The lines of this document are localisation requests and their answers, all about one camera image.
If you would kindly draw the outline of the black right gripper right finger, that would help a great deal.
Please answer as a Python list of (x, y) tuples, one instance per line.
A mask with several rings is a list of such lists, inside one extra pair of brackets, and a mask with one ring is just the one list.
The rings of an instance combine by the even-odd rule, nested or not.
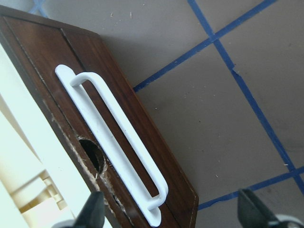
[(237, 199), (237, 218), (243, 228), (276, 228), (280, 221), (249, 189), (240, 189)]

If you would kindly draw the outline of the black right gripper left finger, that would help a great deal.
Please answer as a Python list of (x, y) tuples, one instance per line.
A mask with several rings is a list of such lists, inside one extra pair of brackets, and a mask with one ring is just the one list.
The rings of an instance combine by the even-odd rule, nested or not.
[(75, 221), (75, 228), (102, 228), (105, 223), (104, 194), (92, 192)]

